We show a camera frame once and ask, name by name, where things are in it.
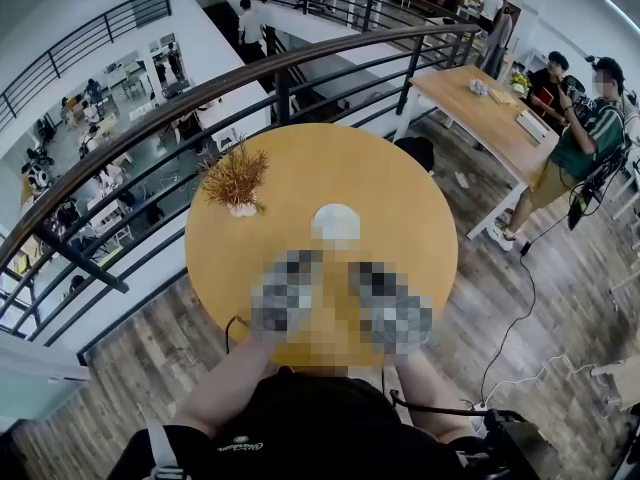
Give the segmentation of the grey hanging coat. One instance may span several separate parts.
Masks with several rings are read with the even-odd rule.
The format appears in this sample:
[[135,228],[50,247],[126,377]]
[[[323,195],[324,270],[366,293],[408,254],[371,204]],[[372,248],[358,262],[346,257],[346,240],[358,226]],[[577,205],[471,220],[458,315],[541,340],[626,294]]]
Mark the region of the grey hanging coat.
[[513,22],[511,11],[505,8],[493,32],[487,40],[487,48],[480,69],[494,80],[498,79],[501,71],[506,46],[512,32]]

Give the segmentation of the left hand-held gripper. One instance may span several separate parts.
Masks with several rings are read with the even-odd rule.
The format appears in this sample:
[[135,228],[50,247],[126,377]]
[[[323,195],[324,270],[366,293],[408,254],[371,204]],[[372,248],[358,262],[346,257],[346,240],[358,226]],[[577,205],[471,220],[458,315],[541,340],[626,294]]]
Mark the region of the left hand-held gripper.
[[252,287],[252,336],[301,341],[320,303],[319,278],[263,277]]

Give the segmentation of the person's black shirt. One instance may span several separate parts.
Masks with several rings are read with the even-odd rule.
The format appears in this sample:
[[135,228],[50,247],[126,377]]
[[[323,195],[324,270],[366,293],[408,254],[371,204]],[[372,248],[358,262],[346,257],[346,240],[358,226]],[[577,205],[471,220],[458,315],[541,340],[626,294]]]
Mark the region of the person's black shirt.
[[213,437],[165,430],[191,480],[483,480],[497,469],[479,438],[441,443],[348,378],[277,374]]

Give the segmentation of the light wooden furniture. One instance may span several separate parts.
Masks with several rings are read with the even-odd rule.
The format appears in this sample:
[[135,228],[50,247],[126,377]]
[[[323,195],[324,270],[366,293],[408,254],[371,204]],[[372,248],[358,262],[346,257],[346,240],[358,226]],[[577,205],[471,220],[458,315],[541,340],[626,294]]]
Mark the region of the light wooden furniture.
[[593,368],[590,376],[607,389],[607,406],[627,410],[640,403],[640,355]]

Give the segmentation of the white box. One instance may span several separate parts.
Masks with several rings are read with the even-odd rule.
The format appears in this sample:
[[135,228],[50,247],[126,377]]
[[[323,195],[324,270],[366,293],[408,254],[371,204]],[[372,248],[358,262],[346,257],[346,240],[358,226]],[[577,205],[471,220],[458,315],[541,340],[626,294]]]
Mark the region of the white box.
[[552,129],[529,109],[521,111],[516,117],[516,122],[538,143],[545,141],[552,132]]

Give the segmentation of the black backpack gear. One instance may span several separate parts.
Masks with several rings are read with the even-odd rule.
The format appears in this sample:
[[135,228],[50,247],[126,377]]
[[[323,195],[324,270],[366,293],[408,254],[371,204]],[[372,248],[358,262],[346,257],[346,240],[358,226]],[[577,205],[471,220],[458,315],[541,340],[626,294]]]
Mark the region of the black backpack gear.
[[538,427],[511,410],[465,410],[484,430],[482,451],[468,457],[473,480],[557,480],[559,453]]

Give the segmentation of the dried orange plant white pot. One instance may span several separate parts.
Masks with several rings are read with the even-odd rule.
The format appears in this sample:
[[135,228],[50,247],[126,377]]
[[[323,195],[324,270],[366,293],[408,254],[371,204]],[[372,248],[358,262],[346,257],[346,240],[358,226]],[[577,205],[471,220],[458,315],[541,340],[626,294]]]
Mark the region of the dried orange plant white pot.
[[247,148],[249,139],[240,136],[217,156],[207,157],[200,165],[200,188],[209,203],[226,207],[234,217],[262,214],[267,206],[257,196],[269,169],[263,149]]

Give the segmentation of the person's left forearm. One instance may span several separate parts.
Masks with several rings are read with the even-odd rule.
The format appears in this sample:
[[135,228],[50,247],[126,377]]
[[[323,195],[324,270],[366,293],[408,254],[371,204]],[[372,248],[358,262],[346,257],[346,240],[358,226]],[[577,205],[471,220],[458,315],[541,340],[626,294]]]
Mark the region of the person's left forearm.
[[169,424],[214,437],[246,408],[274,348],[253,335],[237,345],[188,394]]

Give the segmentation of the ceiling light strip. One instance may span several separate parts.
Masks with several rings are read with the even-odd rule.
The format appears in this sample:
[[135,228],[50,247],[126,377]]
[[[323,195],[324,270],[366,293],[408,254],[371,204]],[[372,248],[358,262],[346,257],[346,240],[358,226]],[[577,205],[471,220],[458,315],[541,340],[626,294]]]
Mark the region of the ceiling light strip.
[[603,0],[605,4],[629,26],[640,29],[640,25],[628,16],[613,0]]

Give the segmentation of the rectangular wooden table white legs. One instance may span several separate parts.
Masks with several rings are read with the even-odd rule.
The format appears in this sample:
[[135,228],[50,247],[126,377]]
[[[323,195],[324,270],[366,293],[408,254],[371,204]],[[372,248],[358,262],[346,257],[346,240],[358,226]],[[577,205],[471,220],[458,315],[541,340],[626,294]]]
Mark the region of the rectangular wooden table white legs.
[[480,235],[510,205],[517,202],[527,188],[538,183],[547,157],[555,147],[558,135],[550,130],[535,139],[517,122],[520,114],[529,108],[520,100],[506,104],[488,96],[474,94],[469,82],[480,80],[490,89],[504,93],[506,88],[473,65],[430,71],[413,76],[409,80],[407,100],[398,118],[393,139],[403,137],[410,121],[417,116],[418,102],[423,99],[448,118],[449,125],[456,123],[513,176],[515,186],[468,233],[472,240]]

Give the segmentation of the person's right forearm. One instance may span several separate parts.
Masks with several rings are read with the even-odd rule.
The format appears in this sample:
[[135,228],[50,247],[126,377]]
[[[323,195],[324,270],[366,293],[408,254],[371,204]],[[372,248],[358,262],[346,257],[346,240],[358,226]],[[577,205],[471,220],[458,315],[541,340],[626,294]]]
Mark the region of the person's right forearm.
[[[395,355],[393,364],[406,403],[442,409],[463,409],[459,393],[452,390],[420,348]],[[469,417],[409,410],[415,427],[442,443],[476,437]]]

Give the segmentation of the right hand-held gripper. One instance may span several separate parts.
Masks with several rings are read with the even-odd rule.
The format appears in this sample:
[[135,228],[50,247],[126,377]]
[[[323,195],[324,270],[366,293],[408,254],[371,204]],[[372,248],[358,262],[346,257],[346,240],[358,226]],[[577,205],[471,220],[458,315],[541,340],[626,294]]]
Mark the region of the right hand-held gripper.
[[408,354],[426,343],[432,332],[430,297],[418,295],[373,296],[370,302],[371,341],[382,354]]

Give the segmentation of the curved dark railing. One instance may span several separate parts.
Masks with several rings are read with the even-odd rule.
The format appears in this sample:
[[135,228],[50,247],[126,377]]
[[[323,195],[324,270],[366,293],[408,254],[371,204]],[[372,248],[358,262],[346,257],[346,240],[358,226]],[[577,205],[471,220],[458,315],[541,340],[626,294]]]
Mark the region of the curved dark railing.
[[[115,292],[123,295],[121,310],[134,313],[186,272],[174,250],[207,163],[285,125],[360,128],[399,112],[410,77],[462,66],[478,31],[472,24],[425,24],[323,41],[232,70],[148,112],[57,181],[0,245],[4,275],[29,240],[42,249],[12,290],[0,290],[0,332],[53,345]],[[195,135],[62,225],[58,210],[83,185],[190,116],[200,119]]]

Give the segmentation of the white round coaster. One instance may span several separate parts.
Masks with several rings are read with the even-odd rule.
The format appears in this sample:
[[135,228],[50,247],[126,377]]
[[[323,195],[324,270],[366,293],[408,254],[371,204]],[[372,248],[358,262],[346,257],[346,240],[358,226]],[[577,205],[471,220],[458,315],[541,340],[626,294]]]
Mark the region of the white round coaster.
[[331,203],[317,210],[311,224],[312,236],[324,241],[360,239],[360,216],[349,206]]

